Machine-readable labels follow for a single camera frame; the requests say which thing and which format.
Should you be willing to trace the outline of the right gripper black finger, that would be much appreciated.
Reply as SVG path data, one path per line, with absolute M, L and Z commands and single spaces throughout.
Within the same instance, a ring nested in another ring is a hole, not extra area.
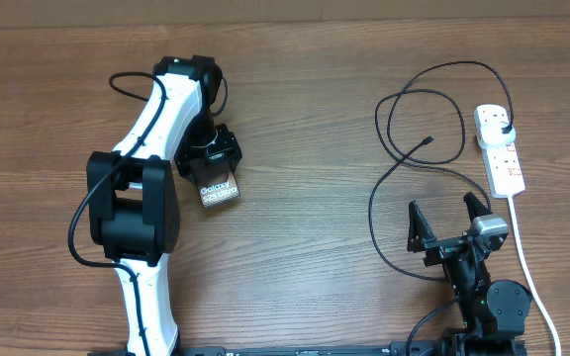
M 409 232 L 407 250 L 421 252 L 436 242 L 436 236 L 416 201 L 409 202 Z
M 483 205 L 481 201 L 472 193 L 468 192 L 464 195 L 463 201 L 466 205 L 469 220 L 472 222 L 479 217 L 490 215 L 492 211 Z

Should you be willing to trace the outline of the Galaxy S25 Ultra smartphone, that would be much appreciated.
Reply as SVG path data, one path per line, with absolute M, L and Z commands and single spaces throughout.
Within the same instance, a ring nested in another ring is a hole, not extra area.
M 191 168 L 204 208 L 212 208 L 240 196 L 236 176 L 227 162 L 206 164 L 198 160 Z

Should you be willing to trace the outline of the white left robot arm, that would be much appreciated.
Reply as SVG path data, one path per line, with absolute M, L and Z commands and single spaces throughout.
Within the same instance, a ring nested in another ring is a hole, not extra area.
M 78 263 L 117 273 L 129 323 L 120 354 L 185 355 L 168 278 L 180 230 L 174 178 L 194 184 L 206 208 L 229 202 L 240 195 L 235 172 L 242 153 L 234 133 L 214 121 L 211 107 L 228 84 L 213 58 L 165 56 L 147 78 L 152 90 L 132 129 L 112 151 L 88 158 L 87 194 L 67 244 Z M 75 247 L 84 212 L 93 242 L 104 251 L 100 263 Z

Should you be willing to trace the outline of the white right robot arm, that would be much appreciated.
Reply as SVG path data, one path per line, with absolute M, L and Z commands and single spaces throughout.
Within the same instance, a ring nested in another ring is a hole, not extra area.
M 505 220 L 469 192 L 463 201 L 470 226 L 457 237 L 439 239 L 418 206 L 409 203 L 407 250 L 422 252 L 424 264 L 439 265 L 454 299 L 423 317 L 413 328 L 402 355 L 524 355 L 516 338 L 524 334 L 532 295 L 513 280 L 493 281 L 486 266 L 491 253 L 501 249 L 509 227 Z M 437 340 L 415 341 L 421 326 L 457 305 L 463 326 L 449 328 Z

